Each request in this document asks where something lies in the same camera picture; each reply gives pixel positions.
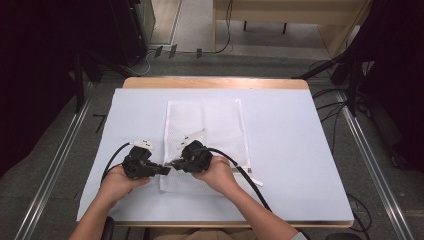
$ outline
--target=sleeve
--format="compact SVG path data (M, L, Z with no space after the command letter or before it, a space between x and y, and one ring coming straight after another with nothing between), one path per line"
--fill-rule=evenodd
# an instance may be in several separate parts
M291 240L307 240L307 239L301 232L298 232L294 237L291 238Z

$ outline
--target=person's right hand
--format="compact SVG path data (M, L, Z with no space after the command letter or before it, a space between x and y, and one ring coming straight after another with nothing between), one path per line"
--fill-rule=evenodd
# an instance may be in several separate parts
M227 196L231 191L240 189L234 179L228 159L221 156L212 157L209 169L205 172L192 173L193 177L206 182L213 190Z

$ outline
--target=hand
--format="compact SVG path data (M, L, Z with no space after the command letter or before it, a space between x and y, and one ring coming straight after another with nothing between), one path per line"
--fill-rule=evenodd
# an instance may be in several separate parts
M150 178L128 178L121 166L114 167L103 180L96 199L112 207L117 201L129 194L134 188L145 185L149 182Z
M234 179L228 159L221 156L212 157L209 169L205 172L192 173L193 177L206 182L213 190L227 196L231 191L240 189Z

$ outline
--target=black stand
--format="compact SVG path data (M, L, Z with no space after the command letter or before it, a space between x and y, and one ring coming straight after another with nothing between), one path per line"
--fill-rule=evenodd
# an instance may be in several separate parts
M81 110L84 104L84 84L83 84L83 70L92 82L100 82L102 73L100 72L97 63L103 64L115 72L122 75L124 78L133 77L134 75L126 71L124 68L104 59L95 52L79 51L74 55L74 73L75 73L75 94L77 98L77 105L75 113Z
M326 69L334 66L335 64L338 64L337 68L331 76L331 82L334 85L340 85L347 79L348 76L350 76L347 106L352 115L355 117L356 89L360 83L360 80L362 80L364 77L364 74L362 73L362 63L369 61L370 58L372 58L372 54L370 52L372 52L373 46L377 41L375 29L378 28L378 21L381 19L381 15L384 13L387 2L387 0L375 0L373 2L367 19L362 24L361 29L346 51L337 57L324 62L307 73L292 77L292 79L307 80L317 75L318 73L321 73Z

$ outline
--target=table edge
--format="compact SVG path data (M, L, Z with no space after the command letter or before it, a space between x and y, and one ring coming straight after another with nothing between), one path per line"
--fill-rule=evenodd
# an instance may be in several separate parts
M288 221L293 227L349 228L353 221ZM246 221L115 221L125 227L250 228Z
M302 79L246 77L130 77L123 88L309 89Z

